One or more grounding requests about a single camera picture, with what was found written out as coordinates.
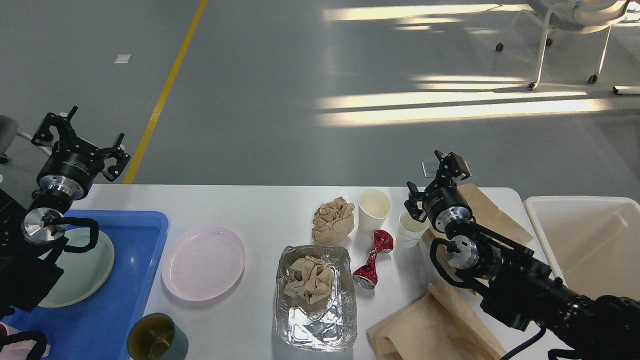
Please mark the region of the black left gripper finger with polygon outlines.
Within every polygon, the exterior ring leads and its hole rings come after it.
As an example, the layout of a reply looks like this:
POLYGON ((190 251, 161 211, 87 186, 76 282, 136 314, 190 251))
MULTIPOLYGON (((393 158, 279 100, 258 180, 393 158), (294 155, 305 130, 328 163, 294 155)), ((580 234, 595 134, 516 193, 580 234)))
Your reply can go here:
POLYGON ((48 112, 30 143, 53 150, 78 150, 79 138, 71 125, 71 119, 77 111, 78 107, 74 105, 66 115, 48 112))
POLYGON ((114 144, 97 150, 97 157, 102 164, 100 173, 108 182, 115 182, 124 172, 126 166, 130 162, 130 155, 126 153, 125 146, 122 141, 125 138, 124 133, 119 133, 115 138, 114 144))

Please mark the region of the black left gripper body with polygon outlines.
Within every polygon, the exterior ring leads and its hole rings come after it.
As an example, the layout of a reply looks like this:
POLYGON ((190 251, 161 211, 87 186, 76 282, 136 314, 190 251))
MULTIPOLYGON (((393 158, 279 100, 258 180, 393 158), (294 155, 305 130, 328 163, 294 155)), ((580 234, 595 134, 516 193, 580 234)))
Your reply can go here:
POLYGON ((105 158, 98 148, 87 141, 69 147, 57 144, 39 172, 36 182, 40 189, 62 187, 73 200, 86 198, 95 178, 105 168, 105 158))

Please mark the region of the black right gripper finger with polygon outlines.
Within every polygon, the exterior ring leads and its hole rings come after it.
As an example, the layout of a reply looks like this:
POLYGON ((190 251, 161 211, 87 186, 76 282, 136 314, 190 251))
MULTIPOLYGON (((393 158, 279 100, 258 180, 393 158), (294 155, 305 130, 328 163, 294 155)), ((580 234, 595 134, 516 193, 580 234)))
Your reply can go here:
POLYGON ((406 186, 408 193, 407 200, 404 201, 405 209, 414 221, 425 223, 426 211, 423 207, 423 202, 426 198, 426 192, 419 191, 418 186, 411 181, 408 181, 406 186))
POLYGON ((434 178, 435 189, 454 187, 458 182, 471 177, 467 162, 457 153, 435 150, 434 154, 438 159, 438 169, 434 178))

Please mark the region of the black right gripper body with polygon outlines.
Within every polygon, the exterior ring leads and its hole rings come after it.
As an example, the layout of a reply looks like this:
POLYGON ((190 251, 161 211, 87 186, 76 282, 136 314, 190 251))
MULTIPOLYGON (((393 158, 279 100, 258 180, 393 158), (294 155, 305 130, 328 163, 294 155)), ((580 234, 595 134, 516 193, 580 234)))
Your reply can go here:
POLYGON ((442 187, 429 193, 423 201, 423 208, 435 231, 446 231, 452 223, 468 224, 473 218, 470 205, 455 186, 442 187))

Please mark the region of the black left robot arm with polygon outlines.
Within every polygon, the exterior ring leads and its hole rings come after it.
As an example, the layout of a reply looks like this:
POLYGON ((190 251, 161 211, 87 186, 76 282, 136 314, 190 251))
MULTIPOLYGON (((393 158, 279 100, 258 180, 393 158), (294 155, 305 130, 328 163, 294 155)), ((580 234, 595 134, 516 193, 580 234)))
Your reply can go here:
POLYGON ((120 133, 111 146, 78 137, 67 114, 49 112, 30 142, 51 152, 36 178, 38 189, 30 207, 1 192, 0 309, 1 317, 16 310, 32 312, 64 271, 62 253, 82 254, 98 244, 99 224, 91 218, 67 216, 74 201, 89 194, 98 174, 114 182, 130 162, 120 133))

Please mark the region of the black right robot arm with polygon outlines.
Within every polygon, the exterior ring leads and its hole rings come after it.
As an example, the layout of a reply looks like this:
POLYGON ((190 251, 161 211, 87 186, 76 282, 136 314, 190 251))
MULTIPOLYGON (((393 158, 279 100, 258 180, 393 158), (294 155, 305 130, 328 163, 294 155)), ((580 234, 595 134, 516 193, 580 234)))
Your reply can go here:
POLYGON ((408 182, 404 206, 410 217, 438 233, 429 257, 449 285, 480 294, 480 307, 497 321, 539 332, 503 356, 509 360, 547 332, 567 345, 547 352, 550 360, 637 360, 639 302, 602 295, 592 300, 551 278, 551 267, 533 249, 480 225, 457 182, 470 177, 466 161, 454 152, 434 151, 438 168, 420 191, 408 182))

